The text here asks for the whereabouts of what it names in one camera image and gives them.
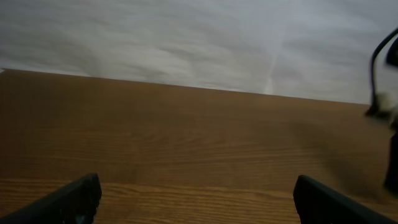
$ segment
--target table top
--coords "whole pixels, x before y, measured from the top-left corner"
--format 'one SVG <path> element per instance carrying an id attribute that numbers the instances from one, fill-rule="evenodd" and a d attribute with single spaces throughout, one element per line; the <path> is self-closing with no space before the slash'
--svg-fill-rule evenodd
<path id="1" fill-rule="evenodd" d="M 0 216 L 89 172 L 96 223 L 299 223 L 307 174 L 398 220 L 368 106 L 6 70 Z"/>

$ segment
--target wrinkled white paper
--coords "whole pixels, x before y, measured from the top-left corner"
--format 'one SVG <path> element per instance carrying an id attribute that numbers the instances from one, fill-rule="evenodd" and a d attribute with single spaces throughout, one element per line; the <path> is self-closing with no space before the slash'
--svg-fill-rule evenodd
<path id="1" fill-rule="evenodd" d="M 368 103 L 396 0 L 2 0 L 0 67 Z M 398 71 L 379 60 L 379 89 Z"/>

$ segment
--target wire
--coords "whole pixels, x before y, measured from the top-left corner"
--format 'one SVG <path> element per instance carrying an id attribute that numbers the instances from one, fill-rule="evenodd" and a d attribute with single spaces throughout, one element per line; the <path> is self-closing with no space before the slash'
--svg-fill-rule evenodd
<path id="1" fill-rule="evenodd" d="M 370 61 L 370 74 L 371 74 L 371 88 L 372 88 L 372 105 L 375 105 L 377 102 L 376 99 L 376 81 L 375 81 L 375 69 L 374 65 L 376 64 L 376 58 L 379 55 L 380 51 L 390 42 L 392 38 L 394 38 L 398 34 L 398 28 L 392 33 L 390 33 L 374 50 L 371 61 Z"/>

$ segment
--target white backdrop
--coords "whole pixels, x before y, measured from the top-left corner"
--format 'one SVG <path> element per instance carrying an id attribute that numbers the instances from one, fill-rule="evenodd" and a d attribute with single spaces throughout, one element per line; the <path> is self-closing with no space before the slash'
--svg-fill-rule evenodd
<path id="1" fill-rule="evenodd" d="M 368 103 L 369 58 L 397 12 L 397 0 L 2 0 L 0 67 Z M 398 95 L 398 70 L 379 70 Z"/>

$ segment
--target wood grain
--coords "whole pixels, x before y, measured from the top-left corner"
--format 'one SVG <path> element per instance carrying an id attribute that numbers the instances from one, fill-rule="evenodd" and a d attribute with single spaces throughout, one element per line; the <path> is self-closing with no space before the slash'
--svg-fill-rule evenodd
<path id="1" fill-rule="evenodd" d="M 366 105 L 7 70 L 0 216 L 88 172 L 97 223 L 299 223 L 307 174 L 398 220 Z"/>

